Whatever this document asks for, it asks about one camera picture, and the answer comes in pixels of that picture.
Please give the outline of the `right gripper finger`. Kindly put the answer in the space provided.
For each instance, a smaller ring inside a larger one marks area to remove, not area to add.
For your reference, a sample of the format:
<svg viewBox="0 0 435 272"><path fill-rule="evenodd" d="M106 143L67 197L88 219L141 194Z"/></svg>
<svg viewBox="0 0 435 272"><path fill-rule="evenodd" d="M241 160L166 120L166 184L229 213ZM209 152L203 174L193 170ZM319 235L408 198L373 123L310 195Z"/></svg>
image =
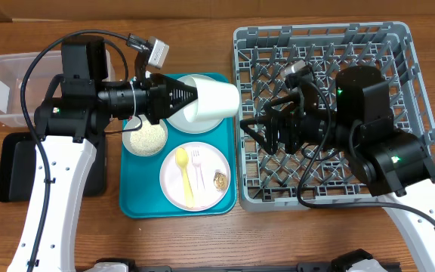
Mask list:
<svg viewBox="0 0 435 272"><path fill-rule="evenodd" d="M267 154L277 152L279 131L276 122L271 117L259 116L243 119L239 125Z"/></svg>
<svg viewBox="0 0 435 272"><path fill-rule="evenodd" d="M301 95L298 92L271 100L263 106L266 113L293 113L301 107Z"/></svg>

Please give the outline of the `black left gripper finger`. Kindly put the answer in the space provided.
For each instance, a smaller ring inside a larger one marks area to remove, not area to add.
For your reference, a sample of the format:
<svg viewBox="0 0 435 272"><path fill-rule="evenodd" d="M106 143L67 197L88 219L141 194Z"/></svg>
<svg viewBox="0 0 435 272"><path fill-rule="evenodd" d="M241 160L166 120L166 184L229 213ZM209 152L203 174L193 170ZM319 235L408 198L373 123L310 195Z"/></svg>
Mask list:
<svg viewBox="0 0 435 272"><path fill-rule="evenodd" d="M181 81L160 74L159 96L163 99L197 99L197 89Z"/></svg>
<svg viewBox="0 0 435 272"><path fill-rule="evenodd" d="M186 118L184 110L196 106L197 103L198 101L194 100L192 102L182 102L176 105L166 104L162 118L172 125L189 125L190 121Z"/></svg>

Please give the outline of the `white rice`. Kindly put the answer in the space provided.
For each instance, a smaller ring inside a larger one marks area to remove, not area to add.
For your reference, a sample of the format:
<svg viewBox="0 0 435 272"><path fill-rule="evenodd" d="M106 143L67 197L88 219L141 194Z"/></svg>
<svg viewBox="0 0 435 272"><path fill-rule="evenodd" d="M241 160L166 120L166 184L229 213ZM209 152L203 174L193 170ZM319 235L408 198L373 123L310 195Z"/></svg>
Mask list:
<svg viewBox="0 0 435 272"><path fill-rule="evenodd" d="M141 156L158 153L165 145L167 136L161 125L151 125L144 120L139 130L130 133L131 149Z"/></svg>

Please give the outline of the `grey bowl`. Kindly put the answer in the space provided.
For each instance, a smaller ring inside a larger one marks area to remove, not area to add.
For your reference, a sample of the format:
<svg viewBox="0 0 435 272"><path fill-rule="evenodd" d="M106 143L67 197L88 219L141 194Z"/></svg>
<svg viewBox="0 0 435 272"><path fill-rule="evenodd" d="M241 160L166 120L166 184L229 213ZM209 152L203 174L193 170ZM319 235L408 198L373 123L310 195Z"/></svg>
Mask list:
<svg viewBox="0 0 435 272"><path fill-rule="evenodd" d="M129 151L130 153L136 155L136 156L141 156L141 155L136 154L136 153L131 149L130 141L129 141L129 137L130 137L130 133L131 133L132 131L136 131L136 130L139 130L139 129L141 128L142 123L143 123L144 120L148 121L147 118L146 118L144 115L140 115L140 116L138 116L138 117L133 116L129 121L127 121L127 123L126 123L126 125L125 125L125 127L124 127L124 132L122 133L122 143L124 144L125 149L126 149L127 151ZM159 122L158 125L161 125L161 126L165 129L165 133L166 133L166 136L167 136L167 139L168 139L168 129L167 129L167 127L166 127L166 124L161 120L161 121Z"/></svg>

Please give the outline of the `yellow plastic spoon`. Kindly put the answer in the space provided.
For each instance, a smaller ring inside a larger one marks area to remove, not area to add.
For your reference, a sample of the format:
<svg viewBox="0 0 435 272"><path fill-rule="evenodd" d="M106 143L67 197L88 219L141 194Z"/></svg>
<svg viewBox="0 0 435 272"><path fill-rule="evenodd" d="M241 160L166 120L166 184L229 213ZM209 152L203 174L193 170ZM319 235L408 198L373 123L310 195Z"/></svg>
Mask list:
<svg viewBox="0 0 435 272"><path fill-rule="evenodd" d="M175 153L175 160L182 175L185 205L187 208L193 208L195 206L195 200L192 192L192 187L190 185L189 176L187 173L187 164L189 162L189 158L184 148L177 148Z"/></svg>

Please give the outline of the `golden food scrap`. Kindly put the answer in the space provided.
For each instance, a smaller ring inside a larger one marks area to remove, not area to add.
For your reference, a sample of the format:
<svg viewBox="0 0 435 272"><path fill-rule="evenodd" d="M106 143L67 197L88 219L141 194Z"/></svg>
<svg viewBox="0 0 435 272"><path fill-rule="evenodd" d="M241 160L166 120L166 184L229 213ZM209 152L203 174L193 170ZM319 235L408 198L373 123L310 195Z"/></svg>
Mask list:
<svg viewBox="0 0 435 272"><path fill-rule="evenodd" d="M215 188L219 191L225 191L228 187L228 179L224 173L215 172L213 182Z"/></svg>

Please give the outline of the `pink plate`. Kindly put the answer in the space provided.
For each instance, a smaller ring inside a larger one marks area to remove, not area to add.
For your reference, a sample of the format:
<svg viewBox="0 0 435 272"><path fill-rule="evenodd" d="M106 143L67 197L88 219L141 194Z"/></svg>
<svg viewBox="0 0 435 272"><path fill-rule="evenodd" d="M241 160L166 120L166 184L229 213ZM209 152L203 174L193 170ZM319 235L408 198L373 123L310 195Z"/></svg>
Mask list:
<svg viewBox="0 0 435 272"><path fill-rule="evenodd" d="M204 142L175 147L164 158L159 182L165 198L188 212L216 206L227 194L231 168L218 148Z"/></svg>

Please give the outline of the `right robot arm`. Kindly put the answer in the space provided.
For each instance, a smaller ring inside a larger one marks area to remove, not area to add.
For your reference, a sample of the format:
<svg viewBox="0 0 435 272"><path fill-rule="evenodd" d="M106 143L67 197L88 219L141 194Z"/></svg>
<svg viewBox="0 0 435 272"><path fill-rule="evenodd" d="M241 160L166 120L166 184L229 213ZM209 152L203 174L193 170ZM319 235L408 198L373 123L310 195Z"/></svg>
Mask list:
<svg viewBox="0 0 435 272"><path fill-rule="evenodd" d="M335 77L335 109L319 108L325 95L304 66L284 71L289 94L264 105L264 114L240 128L269 154L312 144L337 150L367 186L369 208L380 207L400 231L416 266L435 271L435 164L422 140L397 128L389 85L373 66L352 66Z"/></svg>

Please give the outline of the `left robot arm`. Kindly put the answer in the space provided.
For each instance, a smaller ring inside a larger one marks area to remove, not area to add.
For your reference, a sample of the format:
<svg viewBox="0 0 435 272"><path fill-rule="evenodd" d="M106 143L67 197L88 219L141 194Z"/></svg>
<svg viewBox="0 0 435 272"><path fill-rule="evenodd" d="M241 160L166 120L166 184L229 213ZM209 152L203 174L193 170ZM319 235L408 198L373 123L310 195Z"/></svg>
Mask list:
<svg viewBox="0 0 435 272"><path fill-rule="evenodd" d="M137 52L135 80L111 82L106 31L82 30L56 41L63 71L45 99L24 119L35 142L32 193L11 271L73 271L76 229L85 183L97 145L111 119L145 116L150 123L194 102L196 88L146 68L161 68L169 47L156 38L128 35Z"/></svg>

